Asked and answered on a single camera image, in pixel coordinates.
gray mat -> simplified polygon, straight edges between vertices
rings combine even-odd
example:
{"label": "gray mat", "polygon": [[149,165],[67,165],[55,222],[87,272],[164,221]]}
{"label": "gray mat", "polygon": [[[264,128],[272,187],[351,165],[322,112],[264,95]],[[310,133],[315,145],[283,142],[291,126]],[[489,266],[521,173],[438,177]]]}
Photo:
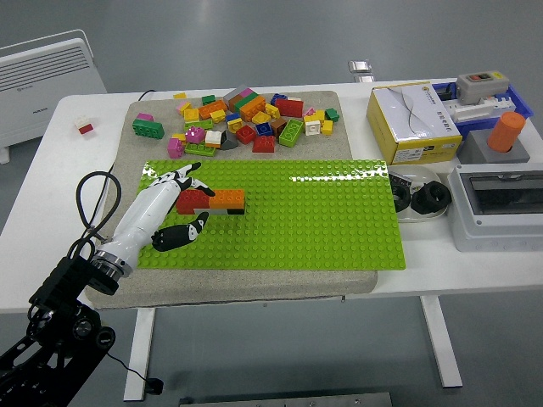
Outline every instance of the gray mat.
{"label": "gray mat", "polygon": [[[301,98],[305,109],[334,108],[340,116],[341,107],[335,92],[286,93]],[[269,102],[272,95],[263,95]],[[201,99],[186,99],[193,107],[201,106]],[[144,164],[151,159],[169,159],[166,152],[172,133],[180,133],[183,119],[175,107],[182,101],[167,99],[133,103],[126,114],[113,174],[122,185],[120,207],[103,229],[111,236],[120,219],[137,195],[137,186]],[[152,114],[162,123],[165,137],[154,140],[134,135],[132,122],[138,113]],[[222,131],[225,124],[215,125]],[[250,145],[239,144],[233,150],[217,151],[214,158],[184,154],[183,160],[207,159],[352,159],[343,119],[334,123],[333,135],[306,136],[301,134],[294,148],[276,144],[275,153],[253,153]],[[115,199],[109,191],[106,210]],[[310,270],[150,270],[137,269],[130,278],[119,281],[114,296],[106,296],[87,289],[87,297],[97,308],[153,307],[178,304],[212,304],[236,301],[273,299],[325,298],[353,293],[369,293],[377,284],[376,271],[310,271]]]}

table leg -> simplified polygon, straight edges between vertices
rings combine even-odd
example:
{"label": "table leg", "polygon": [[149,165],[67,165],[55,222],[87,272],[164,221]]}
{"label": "table leg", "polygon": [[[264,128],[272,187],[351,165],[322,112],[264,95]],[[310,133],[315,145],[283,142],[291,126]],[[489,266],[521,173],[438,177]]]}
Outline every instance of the table leg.
{"label": "table leg", "polygon": [[[145,377],[153,338],[155,308],[138,308],[132,351],[128,367]],[[144,397],[145,382],[135,373],[126,375],[124,401],[141,401]]]}
{"label": "table leg", "polygon": [[421,303],[441,376],[441,385],[443,387],[462,387],[462,379],[439,304],[439,297],[437,295],[422,295]]}

green baseplate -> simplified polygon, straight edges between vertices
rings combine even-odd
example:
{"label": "green baseplate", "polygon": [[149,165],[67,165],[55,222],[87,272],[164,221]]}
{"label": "green baseplate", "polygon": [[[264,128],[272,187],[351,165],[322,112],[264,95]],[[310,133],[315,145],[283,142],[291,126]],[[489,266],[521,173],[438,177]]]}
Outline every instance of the green baseplate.
{"label": "green baseplate", "polygon": [[[149,161],[138,191],[196,161]],[[243,189],[245,215],[211,215],[194,243],[139,268],[403,270],[386,164],[380,160],[206,160],[191,176],[211,189]],[[162,227],[188,223],[173,209]]]}

robotic arm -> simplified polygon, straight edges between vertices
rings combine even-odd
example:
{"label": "robotic arm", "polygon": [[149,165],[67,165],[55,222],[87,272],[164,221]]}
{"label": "robotic arm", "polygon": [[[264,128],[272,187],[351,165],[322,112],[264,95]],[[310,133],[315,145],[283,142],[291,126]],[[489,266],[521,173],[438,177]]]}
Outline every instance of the robotic arm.
{"label": "robotic arm", "polygon": [[[180,191],[193,187],[215,195],[203,182],[187,177],[200,165],[164,174],[141,191],[112,240],[100,245],[90,260],[79,255],[60,260],[30,298],[26,336],[0,356],[0,406],[64,407],[74,398],[115,342],[113,329],[102,326],[98,312],[77,297],[87,285],[113,295],[119,278],[136,268],[137,255],[147,244],[166,251],[196,239],[207,213],[187,225],[157,228]],[[16,365],[33,343],[38,343],[39,349]],[[52,363],[55,354],[56,363]],[[155,392],[160,394],[161,387]]]}

gray floor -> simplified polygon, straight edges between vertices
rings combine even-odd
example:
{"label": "gray floor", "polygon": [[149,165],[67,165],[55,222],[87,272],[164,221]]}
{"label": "gray floor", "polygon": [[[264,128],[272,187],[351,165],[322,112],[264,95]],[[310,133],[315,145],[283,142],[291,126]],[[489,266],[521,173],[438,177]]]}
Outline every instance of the gray floor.
{"label": "gray floor", "polygon": [[[0,47],[82,28],[109,92],[378,80],[498,69],[543,130],[543,3],[496,1],[0,1]],[[0,167],[0,228],[39,140]],[[161,309],[150,363],[166,391],[143,405],[293,394],[390,392],[398,406],[543,405],[541,291],[441,298],[464,387],[443,390],[417,298]],[[103,312],[128,359],[134,310]],[[0,315],[0,350],[25,331]],[[72,405],[123,405],[105,360]]]}

